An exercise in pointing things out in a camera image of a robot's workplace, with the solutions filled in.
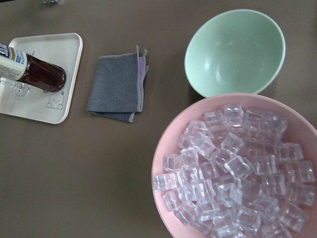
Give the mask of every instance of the sauce bottle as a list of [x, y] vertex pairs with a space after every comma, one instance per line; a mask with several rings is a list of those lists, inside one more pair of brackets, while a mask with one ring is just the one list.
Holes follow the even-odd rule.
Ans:
[[55, 64], [0, 43], [0, 76], [57, 92], [66, 82], [65, 70]]

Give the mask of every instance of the gray cloth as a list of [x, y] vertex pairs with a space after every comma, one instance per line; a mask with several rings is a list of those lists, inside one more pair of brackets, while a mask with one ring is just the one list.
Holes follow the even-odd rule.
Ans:
[[147, 69], [145, 55], [139, 57], [138, 46], [134, 53], [100, 57], [86, 111], [132, 122], [134, 114], [143, 109]]

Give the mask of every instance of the table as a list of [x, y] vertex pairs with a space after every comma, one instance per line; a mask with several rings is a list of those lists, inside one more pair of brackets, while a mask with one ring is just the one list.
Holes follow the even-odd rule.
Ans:
[[[0, 115], [0, 236], [170, 238], [151, 188], [160, 136], [202, 99], [184, 71], [187, 45], [207, 20], [231, 9], [261, 11], [282, 29], [284, 65], [261, 95], [317, 128], [317, 0], [38, 0], [0, 3], [0, 42], [78, 33], [83, 52], [61, 124]], [[147, 49], [143, 111], [133, 123], [85, 111], [100, 56]]]

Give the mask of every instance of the green bowl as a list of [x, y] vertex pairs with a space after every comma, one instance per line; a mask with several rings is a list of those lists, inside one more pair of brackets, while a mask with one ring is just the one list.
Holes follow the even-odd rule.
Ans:
[[202, 96], [241, 92], [257, 94], [279, 73], [285, 39], [267, 15], [248, 9], [224, 12], [193, 36], [185, 55], [185, 72]]

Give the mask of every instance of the bowl rim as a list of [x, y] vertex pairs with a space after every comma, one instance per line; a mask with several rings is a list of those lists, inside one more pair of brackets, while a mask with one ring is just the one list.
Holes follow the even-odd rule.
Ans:
[[[182, 118], [183, 114], [186, 114], [188, 111], [191, 111], [193, 108], [197, 107], [197, 105], [199, 104], [204, 104], [208, 101], [212, 101], [214, 99], [221, 99], [221, 98], [224, 98], [224, 97], [235, 97], [235, 96], [239, 96], [241, 98], [243, 97], [251, 97], [251, 98], [257, 98], [257, 99], [263, 99], [267, 102], [270, 102], [272, 104], [275, 104], [279, 107], [282, 107], [284, 108], [285, 110], [289, 111], [291, 114], [293, 114], [296, 118], [298, 118], [302, 123], [304, 123], [307, 128], [312, 131], [312, 133], [314, 134], [314, 136], [316, 137], [317, 139], [317, 129], [315, 127], [313, 127], [312, 124], [310, 124], [302, 115], [300, 115], [298, 112], [296, 112], [294, 109], [290, 108], [289, 106], [287, 106], [286, 104], [282, 103], [282, 102], [279, 102], [275, 99], [272, 99], [272, 98], [269, 98], [269, 97], [266, 97], [266, 96], [262, 96], [262, 95], [257, 95], [257, 94], [251, 94], [251, 93], [226, 93], [226, 94], [220, 94], [220, 95], [216, 95], [216, 96], [212, 96], [212, 97], [208, 97], [208, 98], [204, 98], [204, 99], [201, 99], [193, 104], [191, 104], [190, 106], [188, 106], [187, 108], [185, 108], [183, 111], [181, 111], [170, 123], [169, 125], [166, 127], [166, 129], [164, 130], [164, 132], [162, 133], [159, 141], [158, 141], [158, 144], [156, 146], [156, 149], [155, 149], [155, 152], [154, 152], [154, 155], [153, 155], [153, 161], [152, 161], [152, 169], [151, 169], [151, 181], [152, 181], [152, 177], [153, 175], [156, 175], [154, 173], [154, 164], [155, 164], [155, 158], [157, 157], [157, 154], [159, 153], [159, 148], [161, 147], [161, 144], [164, 140], [164, 138], [166, 137], [167, 133], [170, 131], [171, 128], [173, 128], [175, 126], [175, 123], [179, 122], [179, 120]], [[153, 193], [153, 198], [154, 198], [154, 201], [155, 201], [155, 205], [156, 205], [156, 208], [157, 208], [157, 211], [159, 213], [159, 216], [161, 218], [161, 220], [163, 221], [165, 227], [167, 228], [167, 230], [169, 231], [169, 233], [173, 236], [174, 236], [174, 232], [172, 231], [172, 228], [171, 228], [171, 225], [167, 224], [165, 218], [163, 217], [163, 214], [161, 212], [161, 210], [159, 209], [159, 205], [158, 205], [158, 201], [157, 201], [157, 192], [162, 192], [162, 191], [156, 191], [156, 190], [153, 190], [153, 184], [151, 183], [151, 186], [152, 186], [152, 193]]]
[[279, 64], [273, 74], [273, 76], [267, 81], [266, 84], [264, 84], [262, 87], [260, 87], [258, 90], [255, 90], [254, 92], [252, 93], [255, 93], [255, 94], [258, 94], [260, 93], [261, 91], [263, 91], [265, 88], [267, 88], [271, 83], [272, 81], [277, 77], [277, 75], [279, 74], [280, 70], [282, 69], [282, 66], [284, 64], [284, 60], [285, 60], [285, 55], [286, 55], [286, 43], [285, 43], [285, 38], [284, 38], [284, 34], [281, 30], [281, 28], [279, 27], [279, 25], [271, 18], [269, 17], [268, 15], [260, 12], [260, 11], [256, 11], [256, 10], [252, 10], [252, 9], [246, 9], [246, 8], [242, 8], [242, 9], [234, 9], [234, 10], [229, 10], [229, 11], [226, 11], [226, 12], [223, 12], [223, 13], [220, 13], [214, 17], [212, 17], [211, 19], [209, 19], [208, 21], [206, 21], [202, 26], [199, 27], [199, 29], [194, 33], [194, 35], [192, 36], [188, 46], [187, 46], [187, 49], [186, 49], [186, 52], [185, 52], [185, 57], [184, 57], [184, 69], [185, 69], [185, 74], [186, 74], [186, 77], [187, 77], [187, 80], [189, 82], [189, 84], [191, 85], [191, 87], [197, 92], [199, 93], [201, 96], [207, 98], [207, 97], [212, 97], [212, 96], [216, 96], [216, 95], [219, 95], [219, 94], [208, 94], [208, 95], [205, 95], [203, 94], [202, 92], [199, 92], [199, 90], [193, 85], [193, 81], [190, 80], [189, 78], [189, 72], [188, 72], [188, 69], [186, 67], [187, 63], [187, 58], [188, 58], [188, 52], [190, 51], [190, 48], [193, 44], [193, 41], [194, 39], [196, 38], [196, 36], [198, 34], [200, 34], [204, 28], [206, 27], [206, 25], [210, 24], [210, 22], [213, 22], [215, 21], [216, 19], [224, 16], [224, 15], [228, 15], [228, 14], [231, 14], [231, 13], [235, 13], [235, 12], [252, 12], [254, 14], [258, 14], [264, 18], [266, 18], [267, 20], [269, 20], [274, 26], [275, 28], [277, 29], [278, 33], [279, 33], [279, 36], [280, 36], [280, 39], [281, 39], [281, 43], [282, 43], [282, 52], [281, 52], [281, 59], [279, 61]]

